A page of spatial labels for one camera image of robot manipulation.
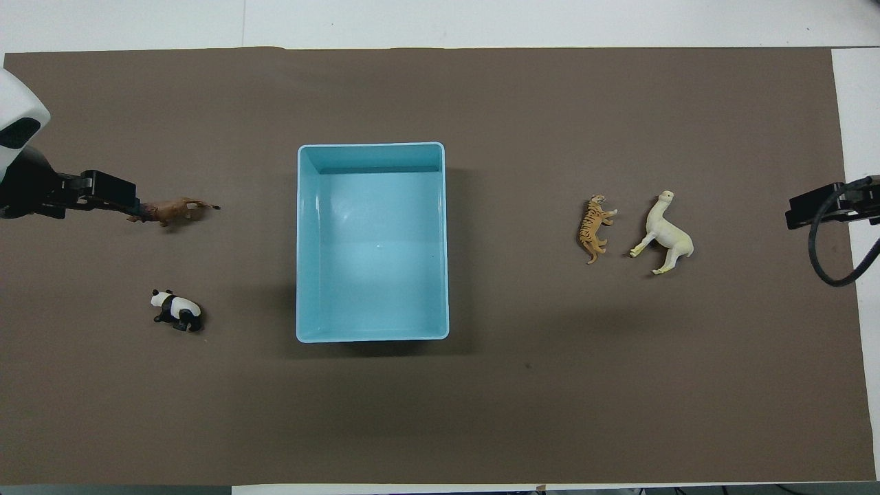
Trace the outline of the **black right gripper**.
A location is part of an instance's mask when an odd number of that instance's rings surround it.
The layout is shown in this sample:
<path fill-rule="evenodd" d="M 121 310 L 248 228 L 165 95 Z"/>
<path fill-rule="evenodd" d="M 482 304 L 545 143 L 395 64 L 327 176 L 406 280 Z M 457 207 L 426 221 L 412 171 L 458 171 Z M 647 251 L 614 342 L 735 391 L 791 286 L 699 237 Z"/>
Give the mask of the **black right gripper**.
<path fill-rule="evenodd" d="M 838 193 L 838 197 L 820 215 L 821 223 L 867 219 L 870 225 L 879 225 L 879 178 L 864 177 L 848 183 L 830 183 L 790 198 L 786 228 L 795 230 L 809 226 L 833 193 Z"/>

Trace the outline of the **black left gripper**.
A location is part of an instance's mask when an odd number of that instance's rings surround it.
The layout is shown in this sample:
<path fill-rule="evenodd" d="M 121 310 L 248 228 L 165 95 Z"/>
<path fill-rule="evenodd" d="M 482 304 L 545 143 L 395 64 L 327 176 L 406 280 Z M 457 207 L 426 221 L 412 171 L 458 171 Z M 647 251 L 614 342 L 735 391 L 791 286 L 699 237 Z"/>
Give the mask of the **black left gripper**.
<path fill-rule="evenodd" d="M 2 219 L 42 215 L 65 219 L 66 210 L 90 211 L 88 201 L 99 201 L 104 210 L 129 217 L 144 216 L 135 183 L 98 170 L 81 173 L 82 187 L 69 186 L 79 176 L 54 171 L 47 158 L 32 146 L 21 150 L 7 167 L 1 185 Z"/>

